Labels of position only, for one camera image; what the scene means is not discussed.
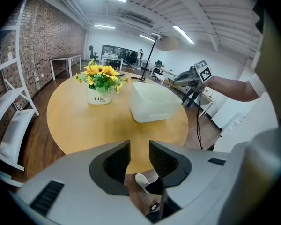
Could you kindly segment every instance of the white ceiling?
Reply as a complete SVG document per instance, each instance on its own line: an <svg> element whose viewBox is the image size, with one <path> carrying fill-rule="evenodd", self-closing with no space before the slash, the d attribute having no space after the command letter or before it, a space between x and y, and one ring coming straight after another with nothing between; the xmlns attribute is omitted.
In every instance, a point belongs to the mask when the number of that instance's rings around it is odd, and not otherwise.
<svg viewBox="0 0 281 225"><path fill-rule="evenodd" d="M258 16L252 11L255 0L76 0L92 24L114 25L134 35L151 32L178 37L179 26L195 43L210 43L215 51L224 46L254 57L260 32ZM153 25L151 30L120 21L133 15Z"/></svg>

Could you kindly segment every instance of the wooden floor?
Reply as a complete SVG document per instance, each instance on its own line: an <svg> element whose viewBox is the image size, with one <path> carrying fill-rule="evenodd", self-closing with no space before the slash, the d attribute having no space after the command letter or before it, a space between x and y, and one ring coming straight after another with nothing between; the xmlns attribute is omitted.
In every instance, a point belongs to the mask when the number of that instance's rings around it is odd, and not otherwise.
<svg viewBox="0 0 281 225"><path fill-rule="evenodd" d="M138 71L128 68L124 68L123 70L139 75L143 72L143 70ZM75 74L76 72L79 72L78 65L72 67L72 73ZM22 172L4 163L0 163L0 169L12 175L14 180L25 182L64 155L64 152L57 146L49 132L46 111L52 93L68 77L68 72L61 73L56 77L56 81L50 82L34 99L34 104L40 115L31 121L29 129L26 131L18 160L18 163L25 167L25 171ZM196 133L197 107L192 105L190 109L186 109L185 111L188 117L189 131L184 146L200 149ZM203 149L207 149L213 145L220 137L219 131L204 116L200 118L200 133ZM158 177L154 170L144 172L143 174L148 178L149 182L154 182ZM150 205L161 200L160 195L145 193L135 182L134 174L126 175L125 185L129 188L132 202L144 215L149 212Z"/></svg>

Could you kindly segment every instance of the white vase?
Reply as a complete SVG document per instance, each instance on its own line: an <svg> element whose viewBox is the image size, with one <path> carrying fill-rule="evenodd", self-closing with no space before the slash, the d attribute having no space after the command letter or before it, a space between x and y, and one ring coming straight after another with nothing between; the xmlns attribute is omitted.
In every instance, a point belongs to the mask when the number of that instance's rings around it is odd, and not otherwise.
<svg viewBox="0 0 281 225"><path fill-rule="evenodd" d="M88 88L88 103L94 105L108 104L112 101L112 93L101 93L96 89Z"/></svg>

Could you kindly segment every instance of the black stand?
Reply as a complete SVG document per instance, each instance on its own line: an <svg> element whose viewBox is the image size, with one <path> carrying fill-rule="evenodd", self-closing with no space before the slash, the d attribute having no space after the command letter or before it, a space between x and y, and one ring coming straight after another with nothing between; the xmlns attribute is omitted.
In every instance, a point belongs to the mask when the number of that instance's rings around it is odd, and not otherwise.
<svg viewBox="0 0 281 225"><path fill-rule="evenodd" d="M150 61L151 54L152 54L152 52L153 52L153 49L154 49L154 47L155 47L155 43L156 43L157 40L158 40L158 36L156 36L156 38L155 38L155 42L154 42L154 44L153 44L153 46L152 46L152 49L151 49L149 58L148 58L148 60L147 60L147 63L146 63L145 69L144 69L144 72L142 73L142 76L141 76L141 79L140 79L140 82L141 82L141 83L144 81L143 78L144 78L144 75L145 75L145 72L146 72L148 63L149 63L149 61Z"/></svg>

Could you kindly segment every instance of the white table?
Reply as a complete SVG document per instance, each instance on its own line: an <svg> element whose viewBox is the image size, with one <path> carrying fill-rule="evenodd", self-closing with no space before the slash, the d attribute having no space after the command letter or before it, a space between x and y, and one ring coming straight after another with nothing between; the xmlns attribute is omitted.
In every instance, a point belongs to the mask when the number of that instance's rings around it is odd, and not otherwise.
<svg viewBox="0 0 281 225"><path fill-rule="evenodd" d="M146 66L147 60L140 60L140 68L142 68L143 63L145 63L145 66ZM152 63L148 62L148 67L151 68L151 66L152 66Z"/></svg>
<svg viewBox="0 0 281 225"><path fill-rule="evenodd" d="M154 73L155 77L157 77L160 81L161 81L161 86L163 85L164 80L166 79L166 77L158 74L158 73Z"/></svg>
<svg viewBox="0 0 281 225"><path fill-rule="evenodd" d="M104 55L102 55L101 56L101 61L102 61L102 65L104 65L105 63L104 63L104 60L115 60L115 61L121 61L121 66L120 66L120 71L122 71L122 66L123 66L123 60L124 59L122 59L122 58L116 58L114 55L106 55L106 54L104 54Z"/></svg>
<svg viewBox="0 0 281 225"><path fill-rule="evenodd" d="M55 75L54 75L53 63L52 62L57 61L57 60L66 60L66 71L69 67L70 77L72 77L71 59L76 58L76 57L80 57L79 62L80 62L80 71L81 71L81 54L63 54L63 55L60 55L60 56L49 59L53 81L55 81Z"/></svg>
<svg viewBox="0 0 281 225"><path fill-rule="evenodd" d="M211 105L212 105L212 104L215 104L215 100L214 100L212 97L210 97L207 92L205 92L205 91L202 92L202 97L204 97L209 103L208 103L207 108L204 109L204 110L200 113L199 117L201 117L203 114L206 114L207 111L208 111L208 109L211 107Z"/></svg>
<svg viewBox="0 0 281 225"><path fill-rule="evenodd" d="M176 74L173 74L173 73L171 73L170 71L167 71L167 70L165 70L164 68L158 67L158 66L156 66L156 65L152 65L152 66L150 67L150 69L149 69L149 72L151 71L150 77L152 77L154 68L156 68L156 67L157 67L159 70L161 70L161 71L163 71L163 72L165 72L165 73L167 73L167 74L170 74L170 75L174 76L174 78L175 78Z"/></svg>

